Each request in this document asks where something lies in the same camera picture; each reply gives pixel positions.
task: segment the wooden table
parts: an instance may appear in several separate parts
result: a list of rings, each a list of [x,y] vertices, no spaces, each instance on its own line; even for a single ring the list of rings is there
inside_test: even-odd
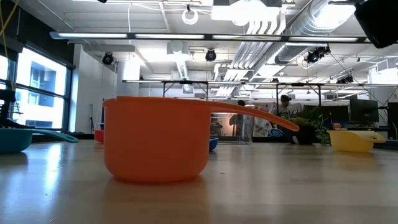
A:
[[[398,223],[398,153],[218,146],[192,182],[118,182],[103,146],[0,156],[0,223]]]

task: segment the orange measuring cup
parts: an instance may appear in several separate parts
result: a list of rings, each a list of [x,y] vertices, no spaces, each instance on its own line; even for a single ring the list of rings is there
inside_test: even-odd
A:
[[[211,113],[246,114],[299,130],[272,114],[226,103],[119,96],[104,107],[105,166],[130,182],[196,177],[208,161]]]

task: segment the window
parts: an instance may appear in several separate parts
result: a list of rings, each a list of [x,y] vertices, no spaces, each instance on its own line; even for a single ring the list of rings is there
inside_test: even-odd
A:
[[[0,56],[0,79],[7,80],[8,74],[8,59]]]
[[[5,90],[5,89],[6,89],[5,84],[0,83],[0,90]],[[4,100],[0,100],[0,105],[2,105],[2,104],[4,104]]]
[[[65,95],[67,68],[29,49],[18,58],[17,83]]]
[[[17,88],[12,119],[36,128],[62,128],[63,98]]]
[[[27,120],[25,125],[26,126],[36,127],[36,128],[52,128],[52,122],[51,121],[31,121],[31,120]]]
[[[67,68],[29,49],[18,56],[12,119],[36,128],[62,129]]]

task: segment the green leaves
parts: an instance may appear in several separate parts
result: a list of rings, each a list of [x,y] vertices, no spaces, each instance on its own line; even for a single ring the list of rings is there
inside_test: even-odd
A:
[[[313,126],[315,128],[315,135],[322,145],[330,144],[330,135],[325,127],[323,127],[322,111],[319,106],[310,107],[304,106],[302,112],[298,113],[282,113],[281,117],[287,119],[297,125]]]

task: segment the clear container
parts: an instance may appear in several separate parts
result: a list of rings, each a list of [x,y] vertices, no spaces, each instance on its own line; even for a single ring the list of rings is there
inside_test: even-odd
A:
[[[251,145],[254,117],[233,113],[213,113],[211,115],[211,137],[220,143]]]

